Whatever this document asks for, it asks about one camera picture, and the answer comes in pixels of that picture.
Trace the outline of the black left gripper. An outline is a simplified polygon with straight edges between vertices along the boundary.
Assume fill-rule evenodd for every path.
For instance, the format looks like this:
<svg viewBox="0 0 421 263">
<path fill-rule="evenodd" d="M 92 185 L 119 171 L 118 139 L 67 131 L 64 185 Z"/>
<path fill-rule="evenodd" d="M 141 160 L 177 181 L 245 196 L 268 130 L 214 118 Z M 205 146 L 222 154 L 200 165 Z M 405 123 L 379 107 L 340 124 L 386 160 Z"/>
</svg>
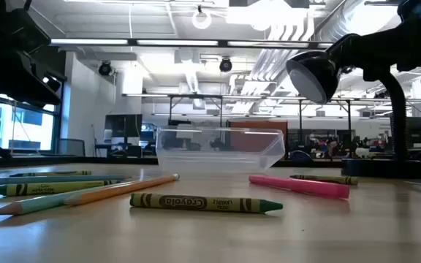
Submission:
<svg viewBox="0 0 421 263">
<path fill-rule="evenodd" d="M 21 52 L 0 53 L 0 94 L 57 105 L 61 103 L 61 81 L 46 67 L 31 69 L 31 59 Z"/>
</svg>

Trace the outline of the green Crayola crayon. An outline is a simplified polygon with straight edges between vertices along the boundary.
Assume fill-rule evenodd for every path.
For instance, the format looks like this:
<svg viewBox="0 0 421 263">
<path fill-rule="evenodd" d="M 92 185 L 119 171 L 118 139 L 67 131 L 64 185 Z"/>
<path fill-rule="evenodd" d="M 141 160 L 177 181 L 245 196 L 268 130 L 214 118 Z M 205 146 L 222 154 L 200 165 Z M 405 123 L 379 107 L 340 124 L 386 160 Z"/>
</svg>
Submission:
<svg viewBox="0 0 421 263">
<path fill-rule="evenodd" d="M 27 172 L 10 175 L 10 177 L 39 177 L 39 176 L 62 176 L 62 175 L 92 175 L 91 170 L 62 171 L 62 172 Z"/>
<path fill-rule="evenodd" d="M 318 176 L 318 175 L 290 175 L 293 179 L 298 180 L 312 180 L 326 183 L 338 183 L 348 186 L 357 186 L 358 179 L 354 177 L 333 177 L 333 176 Z"/>
<path fill-rule="evenodd" d="M 141 208 L 257 214 L 282 210 L 284 207 L 281 203 L 265 199 L 153 193 L 132 194 L 129 204 Z"/>
<path fill-rule="evenodd" d="M 123 183 L 122 180 L 95 180 L 56 183 L 19 183 L 0 186 L 0 195 L 5 197 L 59 194 L 87 188 Z"/>
</svg>

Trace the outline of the light blue pencil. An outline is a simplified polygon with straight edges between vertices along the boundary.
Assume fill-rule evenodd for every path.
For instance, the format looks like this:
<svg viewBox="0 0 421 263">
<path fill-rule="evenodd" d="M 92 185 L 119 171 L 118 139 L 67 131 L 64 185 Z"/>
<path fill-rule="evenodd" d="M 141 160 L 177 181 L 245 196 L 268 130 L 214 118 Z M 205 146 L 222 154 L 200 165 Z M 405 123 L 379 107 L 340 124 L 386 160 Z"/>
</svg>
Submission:
<svg viewBox="0 0 421 263">
<path fill-rule="evenodd" d="M 36 177 L 11 177 L 0 178 L 0 185 L 19 183 L 54 183 L 54 182 L 77 182 L 95 180 L 124 180 L 128 175 L 72 175 L 72 176 L 36 176 Z"/>
</svg>

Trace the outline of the orange pencil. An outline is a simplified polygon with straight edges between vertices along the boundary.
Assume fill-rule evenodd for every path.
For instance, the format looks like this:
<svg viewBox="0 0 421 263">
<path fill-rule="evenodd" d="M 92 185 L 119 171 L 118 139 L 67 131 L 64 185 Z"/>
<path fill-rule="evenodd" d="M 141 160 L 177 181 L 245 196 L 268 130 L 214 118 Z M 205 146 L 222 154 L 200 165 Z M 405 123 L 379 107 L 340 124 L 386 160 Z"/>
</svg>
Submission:
<svg viewBox="0 0 421 263">
<path fill-rule="evenodd" d="M 68 197 L 64 200 L 65 205 L 84 205 L 91 202 L 96 202 L 102 199 L 107 199 L 111 197 L 116 197 L 122 194 L 132 193 L 134 191 L 142 190 L 145 188 L 150 188 L 154 186 L 159 186 L 165 183 L 171 183 L 177 181 L 180 178 L 179 174 L 174 174 L 167 177 L 161 177 L 150 180 L 135 181 L 128 183 L 121 183 L 116 186 L 111 186 L 102 190 L 96 190 L 87 192 L 84 194 L 78 194 L 75 196 Z"/>
</svg>

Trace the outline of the pink highlighter pen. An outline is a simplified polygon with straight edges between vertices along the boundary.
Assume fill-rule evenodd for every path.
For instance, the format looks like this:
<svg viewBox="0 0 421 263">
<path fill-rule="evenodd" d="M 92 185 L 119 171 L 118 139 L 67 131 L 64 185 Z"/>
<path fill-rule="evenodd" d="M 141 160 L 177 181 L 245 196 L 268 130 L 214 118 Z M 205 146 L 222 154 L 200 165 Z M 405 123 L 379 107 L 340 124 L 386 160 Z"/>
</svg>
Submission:
<svg viewBox="0 0 421 263">
<path fill-rule="evenodd" d="M 250 175 L 249 181 L 261 186 L 284 188 L 290 191 L 324 197 L 348 199 L 350 195 L 350 187 L 337 183 L 298 180 L 292 178 L 276 178 L 263 175 Z"/>
</svg>

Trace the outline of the clear plastic supply box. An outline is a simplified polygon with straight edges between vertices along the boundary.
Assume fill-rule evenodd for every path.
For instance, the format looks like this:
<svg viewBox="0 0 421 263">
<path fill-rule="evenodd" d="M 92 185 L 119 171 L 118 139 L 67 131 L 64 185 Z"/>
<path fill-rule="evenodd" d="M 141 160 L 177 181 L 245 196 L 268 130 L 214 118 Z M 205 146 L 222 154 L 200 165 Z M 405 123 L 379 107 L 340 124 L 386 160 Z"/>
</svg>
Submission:
<svg viewBox="0 0 421 263">
<path fill-rule="evenodd" d="M 163 126 L 156 133 L 159 167 L 176 173 L 263 173 L 285 155 L 275 141 L 262 152 L 235 150 L 230 132 L 256 134 L 256 131 L 230 127 Z M 277 134 L 278 130 L 259 134 Z"/>
</svg>

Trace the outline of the dark mesh office chair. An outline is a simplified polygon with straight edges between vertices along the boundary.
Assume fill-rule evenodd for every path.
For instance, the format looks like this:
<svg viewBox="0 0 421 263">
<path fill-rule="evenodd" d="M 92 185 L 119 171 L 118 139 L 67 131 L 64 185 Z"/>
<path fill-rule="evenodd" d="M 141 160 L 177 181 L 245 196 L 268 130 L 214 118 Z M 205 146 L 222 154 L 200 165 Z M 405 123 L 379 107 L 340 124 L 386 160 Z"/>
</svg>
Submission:
<svg viewBox="0 0 421 263">
<path fill-rule="evenodd" d="M 78 139 L 60 139 L 56 152 L 65 156 L 85 156 L 85 143 Z"/>
</svg>

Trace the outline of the black gooseneck desk lamp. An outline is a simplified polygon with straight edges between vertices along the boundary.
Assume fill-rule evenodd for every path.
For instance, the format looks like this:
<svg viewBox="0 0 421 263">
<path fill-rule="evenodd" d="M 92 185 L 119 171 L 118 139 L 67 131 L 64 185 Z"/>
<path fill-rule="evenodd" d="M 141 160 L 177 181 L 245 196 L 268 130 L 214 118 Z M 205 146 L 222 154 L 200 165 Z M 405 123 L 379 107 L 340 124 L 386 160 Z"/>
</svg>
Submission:
<svg viewBox="0 0 421 263">
<path fill-rule="evenodd" d="M 357 34 L 348 34 L 325 51 L 308 51 L 286 62 L 286 71 L 293 86 L 305 98 L 317 104 L 326 104 L 338 88 L 341 71 L 349 66 L 361 68 L 365 81 L 379 81 L 387 89 L 392 104 L 391 128 L 394 155 L 391 159 L 344 159 L 342 174 L 351 177 L 421 179 L 421 163 L 409 159 L 406 145 L 406 99 L 390 67 L 398 64 L 403 54 L 403 34 L 393 36 L 398 42 L 394 58 L 361 56 L 358 53 Z"/>
</svg>

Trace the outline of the black computer monitor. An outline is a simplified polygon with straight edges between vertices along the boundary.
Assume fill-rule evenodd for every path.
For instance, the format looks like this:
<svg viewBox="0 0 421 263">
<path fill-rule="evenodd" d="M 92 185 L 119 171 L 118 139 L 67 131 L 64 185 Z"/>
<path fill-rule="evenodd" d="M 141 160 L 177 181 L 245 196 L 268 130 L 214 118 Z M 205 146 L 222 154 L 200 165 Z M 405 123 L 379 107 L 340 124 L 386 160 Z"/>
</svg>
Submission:
<svg viewBox="0 0 421 263">
<path fill-rule="evenodd" d="M 105 129 L 111 131 L 112 137 L 140 137 L 141 127 L 141 114 L 105 116 Z"/>
</svg>

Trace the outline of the dark computer monitor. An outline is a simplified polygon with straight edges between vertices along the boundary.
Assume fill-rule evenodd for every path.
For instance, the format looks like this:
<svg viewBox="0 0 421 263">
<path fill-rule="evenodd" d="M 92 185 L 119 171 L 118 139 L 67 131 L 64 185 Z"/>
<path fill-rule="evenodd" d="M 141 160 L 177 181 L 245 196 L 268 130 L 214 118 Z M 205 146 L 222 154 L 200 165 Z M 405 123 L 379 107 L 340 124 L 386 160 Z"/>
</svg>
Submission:
<svg viewBox="0 0 421 263">
<path fill-rule="evenodd" d="M 421 117 L 406 118 L 406 143 L 408 148 L 421 144 Z"/>
</svg>

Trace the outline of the long ceiling light bar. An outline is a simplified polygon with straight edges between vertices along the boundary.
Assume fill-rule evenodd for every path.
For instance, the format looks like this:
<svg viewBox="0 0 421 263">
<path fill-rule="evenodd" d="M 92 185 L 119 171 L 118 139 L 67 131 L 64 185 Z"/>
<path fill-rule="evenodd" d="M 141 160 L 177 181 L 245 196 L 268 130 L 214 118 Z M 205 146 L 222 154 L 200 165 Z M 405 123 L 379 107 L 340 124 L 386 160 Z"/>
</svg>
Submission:
<svg viewBox="0 0 421 263">
<path fill-rule="evenodd" d="M 325 50 L 332 42 L 227 39 L 51 39 L 51 46 L 83 47 L 215 47 L 243 49 Z"/>
</svg>

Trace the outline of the blue chair back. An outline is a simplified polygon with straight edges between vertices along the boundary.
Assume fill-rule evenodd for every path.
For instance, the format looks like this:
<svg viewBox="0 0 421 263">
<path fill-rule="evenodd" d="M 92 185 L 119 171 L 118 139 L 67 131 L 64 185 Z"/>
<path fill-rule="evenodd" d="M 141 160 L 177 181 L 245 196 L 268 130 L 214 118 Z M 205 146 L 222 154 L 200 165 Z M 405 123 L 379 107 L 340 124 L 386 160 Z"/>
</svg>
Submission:
<svg viewBox="0 0 421 263">
<path fill-rule="evenodd" d="M 294 150 L 290 153 L 290 159 L 296 162 L 304 162 L 309 163 L 312 162 L 313 159 L 310 157 L 309 154 L 302 150 Z"/>
</svg>

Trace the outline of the orange partition panel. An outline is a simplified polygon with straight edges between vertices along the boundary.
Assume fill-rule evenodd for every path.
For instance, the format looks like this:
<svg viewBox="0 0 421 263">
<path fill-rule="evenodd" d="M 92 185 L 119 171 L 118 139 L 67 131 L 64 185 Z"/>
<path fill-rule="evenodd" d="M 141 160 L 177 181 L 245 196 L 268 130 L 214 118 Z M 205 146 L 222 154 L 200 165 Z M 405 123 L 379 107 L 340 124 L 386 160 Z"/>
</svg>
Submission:
<svg viewBox="0 0 421 263">
<path fill-rule="evenodd" d="M 277 149 L 285 149 L 287 121 L 232 121 L 230 128 L 250 129 L 256 134 L 245 134 L 244 132 L 231 131 L 230 143 L 235 150 L 243 152 L 262 152 L 275 141 Z M 277 134 L 259 134 L 260 132 L 274 132 L 278 130 L 282 136 Z"/>
</svg>

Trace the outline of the black metal table frame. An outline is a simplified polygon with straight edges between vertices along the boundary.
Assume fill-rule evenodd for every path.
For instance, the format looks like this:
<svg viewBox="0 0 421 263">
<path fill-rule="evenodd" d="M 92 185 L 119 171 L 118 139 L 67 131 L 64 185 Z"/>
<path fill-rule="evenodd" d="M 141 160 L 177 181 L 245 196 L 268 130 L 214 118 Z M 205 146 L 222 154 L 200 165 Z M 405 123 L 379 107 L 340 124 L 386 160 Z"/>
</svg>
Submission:
<svg viewBox="0 0 421 263">
<path fill-rule="evenodd" d="M 31 167 L 57 164 L 136 164 L 136 165 L 159 165 L 158 159 L 109 159 L 100 157 L 53 157 L 53 156 L 22 156 L 11 159 L 0 158 L 0 168 Z M 299 162 L 292 160 L 277 161 L 273 167 L 305 167 L 305 168 L 342 168 L 341 161 L 312 161 Z"/>
</svg>

